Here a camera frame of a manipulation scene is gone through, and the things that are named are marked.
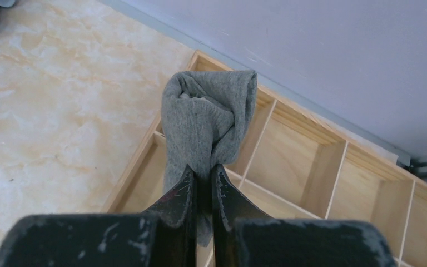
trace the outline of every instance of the marble floor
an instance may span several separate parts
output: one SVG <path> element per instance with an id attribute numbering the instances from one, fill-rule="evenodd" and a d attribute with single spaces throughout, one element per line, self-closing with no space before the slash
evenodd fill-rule
<path id="1" fill-rule="evenodd" d="M 0 240 L 28 214 L 97 212 L 193 50 L 95 0 L 0 17 Z"/>

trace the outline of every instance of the gray wall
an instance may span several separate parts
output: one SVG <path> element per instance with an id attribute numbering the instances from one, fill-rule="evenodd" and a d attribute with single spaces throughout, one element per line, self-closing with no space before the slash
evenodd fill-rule
<path id="1" fill-rule="evenodd" d="M 427 1 L 125 1 L 397 147 L 427 155 Z"/>

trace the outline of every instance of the wooden box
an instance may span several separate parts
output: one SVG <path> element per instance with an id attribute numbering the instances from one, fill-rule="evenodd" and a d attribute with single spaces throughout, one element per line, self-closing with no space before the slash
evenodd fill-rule
<path id="1" fill-rule="evenodd" d="M 229 71 L 196 51 L 189 71 Z M 141 212 L 162 196 L 166 139 L 158 114 L 102 212 Z M 276 218 L 353 219 L 374 224 L 400 266 L 427 266 L 427 184 L 313 113 L 259 85 L 232 183 Z M 215 266 L 212 242 L 198 266 Z"/>

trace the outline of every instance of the black metal jaw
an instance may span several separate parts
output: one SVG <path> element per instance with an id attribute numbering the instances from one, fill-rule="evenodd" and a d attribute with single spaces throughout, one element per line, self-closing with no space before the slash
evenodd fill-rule
<path id="1" fill-rule="evenodd" d="M 197 179 L 140 214 L 34 215 L 0 248 L 0 266 L 195 266 Z M 276 220 L 211 171 L 216 266 L 396 266 L 383 236 L 358 221 Z"/>

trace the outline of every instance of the wooden organizer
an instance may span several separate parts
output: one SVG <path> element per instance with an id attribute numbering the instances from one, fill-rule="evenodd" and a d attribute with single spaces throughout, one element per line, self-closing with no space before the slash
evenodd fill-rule
<path id="1" fill-rule="evenodd" d="M 196 51 L 189 71 L 230 71 Z M 102 212 L 141 212 L 162 196 L 166 139 L 158 114 Z M 427 266 L 427 184 L 259 85 L 233 184 L 276 218 L 353 219 L 374 224 L 399 266 Z M 215 266 L 212 242 L 197 266 Z"/>

